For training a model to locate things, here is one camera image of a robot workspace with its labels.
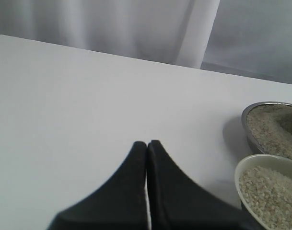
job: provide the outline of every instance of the metal bowl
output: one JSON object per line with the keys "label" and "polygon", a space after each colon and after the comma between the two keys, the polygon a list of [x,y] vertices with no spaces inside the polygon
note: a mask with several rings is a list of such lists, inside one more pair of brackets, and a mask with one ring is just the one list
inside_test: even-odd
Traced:
{"label": "metal bowl", "polygon": [[290,103],[283,103],[283,102],[258,102],[258,103],[251,104],[250,106],[248,106],[243,111],[243,113],[242,113],[242,125],[243,125],[244,130],[245,130],[246,135],[247,135],[248,145],[249,145],[250,149],[252,150],[253,154],[269,154],[269,153],[267,153],[267,152],[264,151],[264,149],[262,148],[262,146],[257,142],[257,140],[251,134],[250,129],[249,129],[248,124],[247,124],[247,115],[255,107],[258,107],[260,105],[266,105],[266,104],[282,104],[282,105],[287,105],[287,106],[291,106],[292,107],[292,104],[290,104]]}

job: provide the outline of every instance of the white bowl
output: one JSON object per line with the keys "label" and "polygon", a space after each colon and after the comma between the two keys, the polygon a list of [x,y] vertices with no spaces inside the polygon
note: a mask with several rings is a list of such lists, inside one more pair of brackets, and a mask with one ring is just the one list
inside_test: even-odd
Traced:
{"label": "white bowl", "polygon": [[271,168],[273,170],[276,170],[277,172],[280,172],[281,174],[288,176],[292,179],[292,160],[279,157],[275,155],[268,155],[268,154],[257,154],[257,155],[251,155],[249,157],[246,157],[242,159],[236,169],[234,174],[234,180],[235,180],[235,187],[236,190],[240,196],[240,199],[247,209],[247,211],[257,220],[257,222],[262,225],[267,230],[271,230],[257,215],[252,211],[252,209],[249,207],[248,203],[245,201],[243,194],[240,189],[239,179],[240,176],[244,171],[247,169],[251,169],[257,166],[261,166],[264,168]]}

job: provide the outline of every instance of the curtain fold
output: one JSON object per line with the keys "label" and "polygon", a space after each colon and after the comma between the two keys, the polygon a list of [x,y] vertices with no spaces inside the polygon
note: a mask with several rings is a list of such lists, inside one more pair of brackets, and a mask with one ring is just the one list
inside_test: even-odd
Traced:
{"label": "curtain fold", "polygon": [[200,68],[220,0],[0,0],[0,34]]}

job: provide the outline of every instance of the white tabletop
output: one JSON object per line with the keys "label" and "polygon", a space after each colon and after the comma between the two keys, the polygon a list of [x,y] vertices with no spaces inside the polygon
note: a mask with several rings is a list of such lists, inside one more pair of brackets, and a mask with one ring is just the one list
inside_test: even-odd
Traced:
{"label": "white tabletop", "polygon": [[0,230],[45,229],[92,193],[135,140],[158,139],[199,185],[238,206],[245,107],[292,85],[0,36]]}

